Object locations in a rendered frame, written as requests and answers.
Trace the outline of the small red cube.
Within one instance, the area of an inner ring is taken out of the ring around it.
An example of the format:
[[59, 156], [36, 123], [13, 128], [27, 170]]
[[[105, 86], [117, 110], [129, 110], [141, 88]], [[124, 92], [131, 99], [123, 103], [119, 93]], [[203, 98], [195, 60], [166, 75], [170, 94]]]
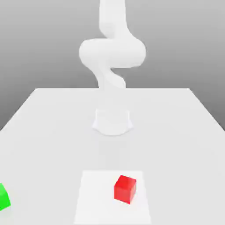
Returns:
[[114, 199], [131, 204], [137, 188], [137, 180], [120, 175], [114, 185]]

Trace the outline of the small green cube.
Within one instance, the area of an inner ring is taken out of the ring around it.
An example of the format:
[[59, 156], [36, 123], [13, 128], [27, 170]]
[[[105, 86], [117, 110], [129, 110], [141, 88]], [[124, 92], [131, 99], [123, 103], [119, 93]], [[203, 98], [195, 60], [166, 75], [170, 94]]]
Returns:
[[0, 211], [11, 205], [9, 195], [2, 183], [0, 183]]

